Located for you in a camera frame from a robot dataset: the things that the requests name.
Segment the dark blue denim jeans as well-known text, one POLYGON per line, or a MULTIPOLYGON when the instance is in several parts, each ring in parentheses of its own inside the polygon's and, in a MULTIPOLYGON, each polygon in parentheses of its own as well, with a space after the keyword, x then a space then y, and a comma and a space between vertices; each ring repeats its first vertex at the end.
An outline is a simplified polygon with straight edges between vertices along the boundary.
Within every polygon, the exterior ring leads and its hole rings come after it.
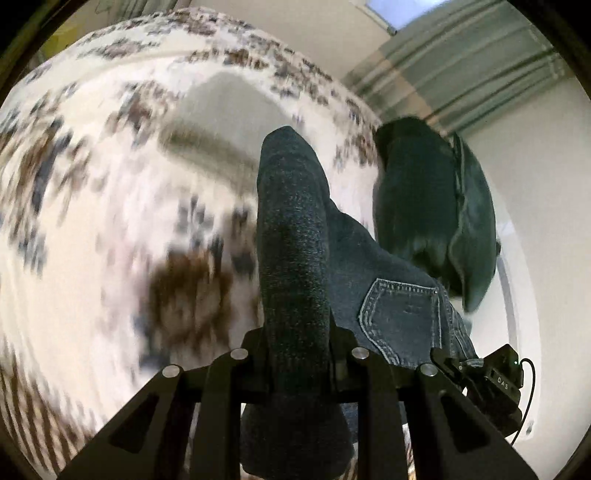
POLYGON ((334 479, 353 458, 358 412, 332 395, 332 327, 396 366, 417 367, 435 347, 462 360, 476 352, 444 287, 335 206, 315 151, 293 128, 263 140, 257 193, 273 394, 245 409, 242 465, 263 479, 334 479))

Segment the white headboard with grey stripe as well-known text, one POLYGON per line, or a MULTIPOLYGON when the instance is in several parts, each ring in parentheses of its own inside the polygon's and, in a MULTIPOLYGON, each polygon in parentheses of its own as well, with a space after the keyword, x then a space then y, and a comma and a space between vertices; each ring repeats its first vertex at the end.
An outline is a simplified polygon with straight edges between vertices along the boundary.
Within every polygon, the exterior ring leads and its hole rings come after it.
POLYGON ((520 358, 534 364, 525 367, 520 408, 527 414, 517 442, 531 440, 538 426, 542 384, 540 324, 535 292, 515 224, 496 188, 491 189, 496 214, 497 240, 501 252, 495 276, 479 308, 465 317, 471 323, 470 337, 484 357, 509 344, 520 358))

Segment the dark green plush blanket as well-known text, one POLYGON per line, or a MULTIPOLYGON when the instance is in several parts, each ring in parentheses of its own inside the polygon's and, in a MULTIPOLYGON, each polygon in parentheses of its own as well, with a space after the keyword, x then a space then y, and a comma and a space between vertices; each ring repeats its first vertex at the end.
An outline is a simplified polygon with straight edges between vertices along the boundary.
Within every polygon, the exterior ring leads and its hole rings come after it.
POLYGON ((374 139, 384 165, 379 244, 439 280, 464 311, 476 311, 501 250, 480 162, 458 133, 444 137, 417 117, 381 125, 374 139))

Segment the floral bedspread on bed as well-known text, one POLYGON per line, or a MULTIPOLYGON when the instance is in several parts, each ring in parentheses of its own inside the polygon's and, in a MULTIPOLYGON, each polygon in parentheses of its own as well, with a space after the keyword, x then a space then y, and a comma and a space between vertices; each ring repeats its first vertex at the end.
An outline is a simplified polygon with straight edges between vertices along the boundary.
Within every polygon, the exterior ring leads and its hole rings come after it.
POLYGON ((1 108, 1 424, 44 479, 167 363, 194 368, 259 323, 256 162, 177 154, 199 84, 276 105, 339 209, 372 228, 376 114, 290 44, 204 7, 91 32, 1 108))

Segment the right grey-green curtain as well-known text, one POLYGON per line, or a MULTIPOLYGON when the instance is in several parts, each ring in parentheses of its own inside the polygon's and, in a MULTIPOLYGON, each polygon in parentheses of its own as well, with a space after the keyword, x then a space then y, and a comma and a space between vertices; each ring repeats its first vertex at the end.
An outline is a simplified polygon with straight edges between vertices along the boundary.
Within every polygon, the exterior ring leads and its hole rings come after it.
POLYGON ((571 71, 507 1, 449 1, 396 31, 344 82, 390 122, 416 116, 469 131, 545 92, 571 71))

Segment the folded grey garment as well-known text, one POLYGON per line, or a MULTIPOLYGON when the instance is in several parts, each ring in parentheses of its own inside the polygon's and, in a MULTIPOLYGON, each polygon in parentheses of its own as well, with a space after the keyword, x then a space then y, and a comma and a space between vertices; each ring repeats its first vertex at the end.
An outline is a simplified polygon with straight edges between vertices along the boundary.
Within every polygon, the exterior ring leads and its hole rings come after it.
POLYGON ((168 152, 218 175, 254 177, 267 134, 294 124, 242 76, 218 73, 192 86, 163 121, 168 152))

